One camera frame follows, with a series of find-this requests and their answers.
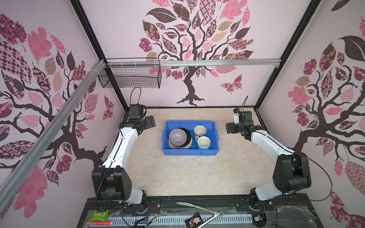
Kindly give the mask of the blue plastic bin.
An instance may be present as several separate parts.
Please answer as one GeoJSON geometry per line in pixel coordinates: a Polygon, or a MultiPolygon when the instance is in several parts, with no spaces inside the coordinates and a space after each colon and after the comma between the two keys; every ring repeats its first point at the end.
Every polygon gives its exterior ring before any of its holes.
{"type": "Polygon", "coordinates": [[[219,151],[219,136],[214,121],[167,121],[165,123],[165,129],[163,131],[163,146],[162,150],[165,155],[171,156],[215,156],[219,151]],[[207,136],[211,144],[208,149],[199,149],[198,143],[194,139],[194,128],[198,125],[202,125],[208,129],[207,136]],[[189,149],[172,149],[168,144],[169,134],[172,130],[177,128],[183,128],[189,131],[190,138],[193,143],[189,149]]]}

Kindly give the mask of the light blue mug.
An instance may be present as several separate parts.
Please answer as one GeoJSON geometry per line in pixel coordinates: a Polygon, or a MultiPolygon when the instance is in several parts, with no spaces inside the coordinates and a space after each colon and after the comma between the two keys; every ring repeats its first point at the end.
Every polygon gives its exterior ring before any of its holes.
{"type": "Polygon", "coordinates": [[[196,136],[198,149],[207,150],[210,148],[211,140],[207,136],[196,136]]]}

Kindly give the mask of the lavender mug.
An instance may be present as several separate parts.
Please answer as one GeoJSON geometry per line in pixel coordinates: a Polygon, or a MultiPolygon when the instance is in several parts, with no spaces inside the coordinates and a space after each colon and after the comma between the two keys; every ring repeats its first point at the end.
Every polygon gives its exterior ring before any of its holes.
{"type": "Polygon", "coordinates": [[[203,125],[197,125],[194,127],[195,136],[205,136],[209,132],[209,129],[203,125]]]}

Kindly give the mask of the sunburst pattern white plate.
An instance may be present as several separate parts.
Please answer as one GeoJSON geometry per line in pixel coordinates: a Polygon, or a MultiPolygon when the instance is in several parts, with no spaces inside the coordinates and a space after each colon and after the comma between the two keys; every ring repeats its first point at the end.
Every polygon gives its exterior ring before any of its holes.
{"type": "Polygon", "coordinates": [[[193,141],[191,140],[186,146],[175,146],[170,140],[168,140],[168,145],[171,149],[188,150],[192,147],[193,141]]]}

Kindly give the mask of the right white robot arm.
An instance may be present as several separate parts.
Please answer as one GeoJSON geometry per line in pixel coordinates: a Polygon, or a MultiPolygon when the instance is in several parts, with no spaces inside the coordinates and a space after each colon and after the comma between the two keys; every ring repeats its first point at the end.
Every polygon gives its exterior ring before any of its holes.
{"type": "Polygon", "coordinates": [[[250,190],[248,204],[253,210],[259,209],[264,202],[275,197],[311,186],[309,159],[304,153],[287,148],[263,127],[254,125],[250,111],[235,108],[233,118],[233,122],[226,124],[227,133],[240,133],[246,140],[258,145],[276,162],[272,180],[250,190]]]}

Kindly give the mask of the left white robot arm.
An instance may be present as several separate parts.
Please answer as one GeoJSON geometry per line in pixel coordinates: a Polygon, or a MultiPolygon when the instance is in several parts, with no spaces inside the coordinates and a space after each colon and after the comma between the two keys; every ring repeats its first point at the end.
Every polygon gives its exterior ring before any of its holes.
{"type": "Polygon", "coordinates": [[[139,135],[146,129],[156,127],[153,116],[147,116],[142,104],[128,107],[118,126],[115,144],[101,167],[94,168],[92,181],[97,200],[115,200],[147,206],[146,192],[133,187],[126,172],[127,160],[139,135]]]}

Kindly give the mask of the green snack packet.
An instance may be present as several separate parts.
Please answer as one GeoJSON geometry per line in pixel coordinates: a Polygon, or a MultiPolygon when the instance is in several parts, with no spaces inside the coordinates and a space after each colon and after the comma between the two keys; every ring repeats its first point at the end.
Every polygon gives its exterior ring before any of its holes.
{"type": "Polygon", "coordinates": [[[91,218],[89,219],[89,223],[92,222],[107,222],[107,218],[109,215],[109,210],[100,212],[100,211],[93,211],[91,218]]]}

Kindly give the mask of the dark snack packet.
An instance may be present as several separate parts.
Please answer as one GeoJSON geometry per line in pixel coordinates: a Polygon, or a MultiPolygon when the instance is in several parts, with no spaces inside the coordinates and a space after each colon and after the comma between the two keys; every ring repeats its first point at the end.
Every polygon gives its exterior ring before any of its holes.
{"type": "Polygon", "coordinates": [[[203,224],[199,212],[195,213],[191,218],[186,219],[184,222],[187,228],[198,228],[200,225],[203,224]]]}

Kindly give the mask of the pink marker pen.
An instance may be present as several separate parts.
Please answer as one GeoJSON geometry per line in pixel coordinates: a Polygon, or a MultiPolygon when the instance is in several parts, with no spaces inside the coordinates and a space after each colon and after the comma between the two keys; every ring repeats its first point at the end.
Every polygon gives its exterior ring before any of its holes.
{"type": "Polygon", "coordinates": [[[93,225],[93,226],[111,226],[112,224],[113,224],[112,221],[106,221],[106,222],[93,221],[93,222],[89,222],[89,225],[93,225]]]}

